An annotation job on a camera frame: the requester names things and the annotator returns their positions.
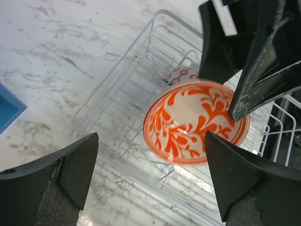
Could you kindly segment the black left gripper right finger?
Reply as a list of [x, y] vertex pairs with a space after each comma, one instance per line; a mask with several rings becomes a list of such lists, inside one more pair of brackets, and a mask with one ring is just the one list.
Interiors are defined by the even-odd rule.
[[207, 131], [206, 157], [222, 222], [228, 226], [299, 226], [301, 172]]

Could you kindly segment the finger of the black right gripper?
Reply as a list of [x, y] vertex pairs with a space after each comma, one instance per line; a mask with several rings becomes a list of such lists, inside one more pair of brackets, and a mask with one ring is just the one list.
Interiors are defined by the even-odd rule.
[[237, 29], [236, 35], [225, 35], [211, 0], [199, 6], [203, 25], [203, 52], [199, 78], [224, 84], [243, 69], [259, 18], [257, 0], [224, 0]]
[[254, 34], [232, 99], [229, 116], [238, 121], [259, 107], [301, 87], [301, 2], [238, 0], [248, 32]]

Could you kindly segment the orange floral bowl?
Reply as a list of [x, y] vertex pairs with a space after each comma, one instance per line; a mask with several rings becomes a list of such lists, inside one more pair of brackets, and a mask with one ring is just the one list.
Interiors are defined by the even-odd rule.
[[168, 87], [145, 116], [146, 145], [158, 157], [184, 165], [207, 162], [207, 131], [241, 145], [250, 128], [250, 116], [239, 121], [229, 117], [233, 96], [233, 90], [209, 80], [186, 80]]

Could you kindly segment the blue triangle pattern bowl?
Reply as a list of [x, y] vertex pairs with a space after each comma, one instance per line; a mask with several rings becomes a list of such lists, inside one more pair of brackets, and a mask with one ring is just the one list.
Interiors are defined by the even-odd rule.
[[167, 75], [162, 78], [162, 81], [172, 86], [181, 81], [196, 79], [197, 77], [198, 70], [188, 66], [179, 66], [168, 72]]

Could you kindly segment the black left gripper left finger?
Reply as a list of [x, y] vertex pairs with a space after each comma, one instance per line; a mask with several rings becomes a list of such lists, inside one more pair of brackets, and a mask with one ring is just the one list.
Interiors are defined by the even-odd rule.
[[2, 226], [75, 226], [84, 209], [99, 147], [92, 133], [0, 173]]

